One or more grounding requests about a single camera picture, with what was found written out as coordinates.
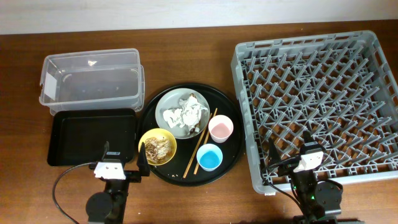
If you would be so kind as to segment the food scraps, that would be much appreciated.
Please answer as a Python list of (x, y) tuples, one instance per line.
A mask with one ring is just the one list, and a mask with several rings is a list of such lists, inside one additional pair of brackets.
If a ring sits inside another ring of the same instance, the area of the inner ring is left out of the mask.
[(161, 164), (172, 155), (172, 145), (167, 138), (151, 137), (145, 140), (146, 158), (152, 164)]

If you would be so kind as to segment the yellow bowl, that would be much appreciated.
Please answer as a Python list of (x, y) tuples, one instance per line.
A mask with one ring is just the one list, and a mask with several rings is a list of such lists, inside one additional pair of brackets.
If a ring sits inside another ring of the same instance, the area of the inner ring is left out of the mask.
[(139, 151), (139, 147), (141, 146), (141, 144), (144, 143), (146, 139), (151, 138), (151, 137), (156, 137), (156, 138), (164, 137), (164, 138), (167, 138), (170, 141), (171, 145), (172, 145), (172, 155), (171, 155), (169, 160), (167, 160), (167, 161), (165, 161), (164, 163), (161, 163), (161, 164), (152, 164), (151, 162), (149, 162), (147, 160), (149, 165), (161, 166), (161, 165), (164, 165), (164, 164), (168, 163), (169, 161), (171, 161), (172, 158), (174, 157), (176, 151), (177, 151), (177, 142), (176, 142), (176, 139), (174, 138), (174, 136), (172, 135), (172, 133), (169, 132), (166, 129), (154, 128), (154, 129), (150, 129), (149, 131), (144, 133), (142, 135), (142, 137), (140, 138), (140, 141), (138, 143), (138, 151)]

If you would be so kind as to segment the pink cup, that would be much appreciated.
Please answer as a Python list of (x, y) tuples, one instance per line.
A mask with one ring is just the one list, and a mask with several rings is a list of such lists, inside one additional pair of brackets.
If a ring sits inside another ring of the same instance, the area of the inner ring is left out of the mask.
[(208, 129), (214, 142), (223, 143), (233, 133), (234, 124), (229, 117), (225, 115), (216, 115), (210, 119)]

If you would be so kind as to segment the blue cup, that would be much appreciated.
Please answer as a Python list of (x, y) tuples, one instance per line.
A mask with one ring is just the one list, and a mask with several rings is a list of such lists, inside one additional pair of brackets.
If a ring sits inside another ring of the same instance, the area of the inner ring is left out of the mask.
[(221, 165), (223, 153), (215, 144), (204, 144), (198, 149), (196, 159), (203, 170), (211, 172)]

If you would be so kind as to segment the white paper waste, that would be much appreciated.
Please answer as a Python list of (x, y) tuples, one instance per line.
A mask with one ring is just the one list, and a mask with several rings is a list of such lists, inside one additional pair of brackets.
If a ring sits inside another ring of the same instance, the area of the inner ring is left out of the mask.
[(165, 110), (163, 119), (170, 128), (187, 127), (190, 134), (199, 133), (201, 117), (208, 112), (208, 109), (198, 102), (193, 93), (186, 100), (179, 99), (179, 105), (179, 108)]

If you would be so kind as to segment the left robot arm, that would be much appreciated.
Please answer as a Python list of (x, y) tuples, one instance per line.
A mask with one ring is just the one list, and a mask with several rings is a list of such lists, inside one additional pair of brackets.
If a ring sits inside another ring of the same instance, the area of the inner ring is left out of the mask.
[(95, 164), (94, 175), (105, 182), (102, 192), (93, 194), (86, 203), (88, 223), (122, 223), (129, 185), (140, 183), (143, 177), (150, 176), (150, 167), (146, 158), (145, 145), (139, 148), (138, 170), (124, 170), (120, 159), (112, 159), (115, 153), (109, 150), (109, 143), (104, 145), (104, 154)]

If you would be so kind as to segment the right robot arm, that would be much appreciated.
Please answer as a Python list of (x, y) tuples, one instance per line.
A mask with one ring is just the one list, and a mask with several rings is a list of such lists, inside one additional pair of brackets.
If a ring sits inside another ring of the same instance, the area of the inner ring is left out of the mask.
[(290, 178), (290, 198), (302, 212), (293, 217), (294, 223), (337, 223), (343, 186), (330, 179), (317, 180), (314, 170), (320, 167), (326, 149), (312, 138), (309, 131), (303, 132), (303, 138), (299, 153), (284, 160), (269, 138), (269, 163), (265, 170), (276, 168), (279, 177)]

